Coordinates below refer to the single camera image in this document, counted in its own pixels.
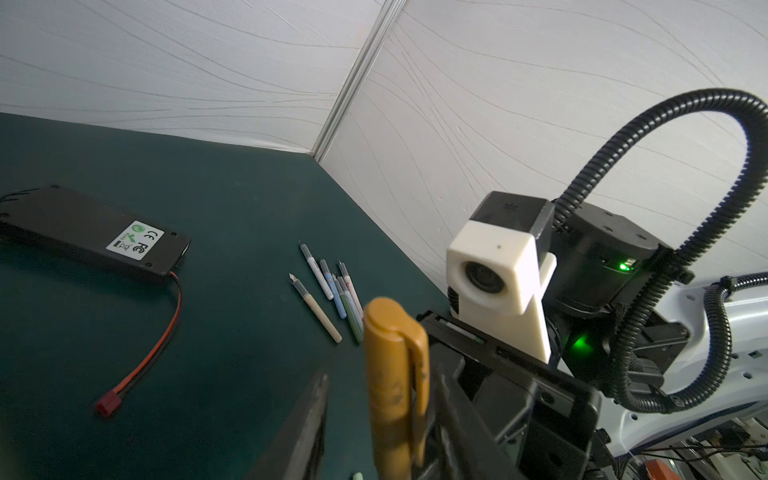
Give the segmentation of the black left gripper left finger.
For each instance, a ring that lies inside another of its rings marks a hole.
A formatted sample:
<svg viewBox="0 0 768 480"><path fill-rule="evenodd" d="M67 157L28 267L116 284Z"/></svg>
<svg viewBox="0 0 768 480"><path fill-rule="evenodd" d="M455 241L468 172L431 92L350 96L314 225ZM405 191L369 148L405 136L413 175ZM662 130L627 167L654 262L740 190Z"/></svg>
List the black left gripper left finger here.
<svg viewBox="0 0 768 480"><path fill-rule="evenodd" d="M244 479L318 479L325 451L329 378L318 371Z"/></svg>

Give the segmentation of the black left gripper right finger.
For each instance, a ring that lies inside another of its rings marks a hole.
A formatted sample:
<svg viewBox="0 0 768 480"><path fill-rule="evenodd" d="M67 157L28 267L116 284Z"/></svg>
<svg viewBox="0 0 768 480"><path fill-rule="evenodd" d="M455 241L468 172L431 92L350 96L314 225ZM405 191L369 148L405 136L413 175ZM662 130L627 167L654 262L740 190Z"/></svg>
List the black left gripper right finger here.
<svg viewBox="0 0 768 480"><path fill-rule="evenodd" d="M528 424L528 379L511 378L435 343L430 347L430 479L524 479L507 442Z"/></svg>

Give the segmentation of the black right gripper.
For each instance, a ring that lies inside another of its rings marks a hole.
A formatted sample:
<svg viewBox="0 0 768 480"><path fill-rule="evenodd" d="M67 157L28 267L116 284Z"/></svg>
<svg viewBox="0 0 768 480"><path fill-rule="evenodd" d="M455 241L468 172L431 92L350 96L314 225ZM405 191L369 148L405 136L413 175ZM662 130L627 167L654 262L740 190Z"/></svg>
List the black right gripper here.
<svg viewBox="0 0 768 480"><path fill-rule="evenodd" d="M600 479L601 397L591 386L435 312L419 479Z"/></svg>

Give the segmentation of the brown orange marker pen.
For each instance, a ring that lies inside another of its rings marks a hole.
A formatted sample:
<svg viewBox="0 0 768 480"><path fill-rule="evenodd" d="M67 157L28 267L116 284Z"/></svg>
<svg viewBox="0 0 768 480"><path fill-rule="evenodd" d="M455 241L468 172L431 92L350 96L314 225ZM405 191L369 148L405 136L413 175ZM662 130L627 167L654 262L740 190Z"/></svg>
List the brown orange marker pen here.
<svg viewBox="0 0 768 480"><path fill-rule="evenodd" d="M430 401L425 329L395 300L364 309L366 384L373 458L381 479L410 479L424 463Z"/></svg>

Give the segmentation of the dark green pen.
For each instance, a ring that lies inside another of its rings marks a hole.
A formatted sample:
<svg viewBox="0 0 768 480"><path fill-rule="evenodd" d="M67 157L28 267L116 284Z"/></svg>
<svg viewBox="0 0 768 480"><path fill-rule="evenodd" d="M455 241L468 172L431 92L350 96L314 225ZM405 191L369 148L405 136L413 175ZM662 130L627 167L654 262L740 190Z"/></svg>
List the dark green pen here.
<svg viewBox="0 0 768 480"><path fill-rule="evenodd" d="M334 276L333 279L341 295L341 302L346 311L347 319L350 324L350 328L352 330L354 338L358 344L362 344L364 339L363 327L361 326L361 323L359 321L357 310L353 306L353 301L351 299L350 293L346 290L346 287L342 285L342 281L337 276Z"/></svg>

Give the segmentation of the beige fountain pen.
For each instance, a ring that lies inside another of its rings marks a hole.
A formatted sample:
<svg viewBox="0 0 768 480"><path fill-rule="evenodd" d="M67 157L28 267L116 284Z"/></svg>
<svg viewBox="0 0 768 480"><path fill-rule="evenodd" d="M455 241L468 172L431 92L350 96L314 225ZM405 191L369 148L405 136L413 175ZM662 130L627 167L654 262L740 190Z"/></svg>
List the beige fountain pen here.
<svg viewBox="0 0 768 480"><path fill-rule="evenodd" d="M343 340L342 335L340 334L338 329L333 325L333 323L330 321L328 316L325 314L325 312L317 303L317 301L314 299L314 297L309 293L309 291L306 289L303 283L292 273L289 273L288 276L289 276L290 282L292 283L293 287L296 289L299 296L302 298L304 303L311 310L315 318L320 322L320 324L325 329L325 331L329 334L331 339L336 344L341 343Z"/></svg>

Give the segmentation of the pale blue white pen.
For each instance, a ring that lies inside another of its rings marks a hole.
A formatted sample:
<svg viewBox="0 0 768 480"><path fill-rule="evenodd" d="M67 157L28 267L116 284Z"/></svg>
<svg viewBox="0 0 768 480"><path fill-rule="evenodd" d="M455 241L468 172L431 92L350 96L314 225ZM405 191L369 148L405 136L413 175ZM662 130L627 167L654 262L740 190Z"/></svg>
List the pale blue white pen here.
<svg viewBox="0 0 768 480"><path fill-rule="evenodd" d="M338 266L339 266L339 270L340 270L340 273L341 273L342 280L343 280L345 286L347 287L347 289L350 292L351 298L352 298L353 303L354 303L354 305L355 305L355 307L357 309L357 312L358 312L360 317L363 317L363 308L362 308L361 302L360 302L360 300L358 298L357 292L355 290L355 287L354 287L354 284L352 282L351 276L350 276L350 274L348 272L348 269L347 269L346 265L341 260L338 261Z"/></svg>

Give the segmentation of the white pen light-blue cap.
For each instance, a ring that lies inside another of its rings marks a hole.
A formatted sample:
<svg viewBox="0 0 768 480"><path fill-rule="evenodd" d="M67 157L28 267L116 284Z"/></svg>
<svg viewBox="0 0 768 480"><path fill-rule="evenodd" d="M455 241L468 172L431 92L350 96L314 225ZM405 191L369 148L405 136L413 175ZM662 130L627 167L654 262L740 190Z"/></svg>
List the white pen light-blue cap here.
<svg viewBox="0 0 768 480"><path fill-rule="evenodd" d="M318 282L318 284L319 284L323 294L325 295L325 297L328 300L333 300L334 299L334 294L333 294L329 284L327 283L327 281L325 279L325 276L324 276L324 274L323 274L323 272L322 272L322 270L321 270L317 260L312 255L310 249L304 243L300 243L299 244L299 248L300 248L303 256L305 257L305 260L306 260L307 264L309 265L313 275L315 276L315 278L316 278L316 280L317 280L317 282Z"/></svg>

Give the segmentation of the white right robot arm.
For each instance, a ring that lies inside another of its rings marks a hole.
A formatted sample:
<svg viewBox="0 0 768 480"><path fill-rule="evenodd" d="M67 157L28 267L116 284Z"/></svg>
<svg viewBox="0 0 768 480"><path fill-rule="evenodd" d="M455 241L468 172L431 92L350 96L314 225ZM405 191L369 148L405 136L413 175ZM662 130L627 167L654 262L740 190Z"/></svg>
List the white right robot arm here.
<svg viewBox="0 0 768 480"><path fill-rule="evenodd" d="M698 112L732 117L747 141L728 193L679 247L588 202L654 130ZM621 469L598 425L604 399L633 414L694 410L725 384L733 329L725 302L765 273L726 277L703 299L709 346L697 376L667 392L664 375L689 329L656 309L744 215L767 184L767 105L736 89L683 93L614 134L554 200L489 193L448 247L449 317L421 324L437 361L418 479L601 479Z"/></svg>

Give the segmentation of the black battery box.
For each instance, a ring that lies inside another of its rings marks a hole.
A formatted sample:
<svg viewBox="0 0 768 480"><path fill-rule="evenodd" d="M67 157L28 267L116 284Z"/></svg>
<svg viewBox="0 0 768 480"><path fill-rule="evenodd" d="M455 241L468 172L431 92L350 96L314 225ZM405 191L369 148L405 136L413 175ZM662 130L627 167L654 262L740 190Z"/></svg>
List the black battery box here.
<svg viewBox="0 0 768 480"><path fill-rule="evenodd" d="M102 269L162 282L191 238L59 185L1 196L1 234Z"/></svg>

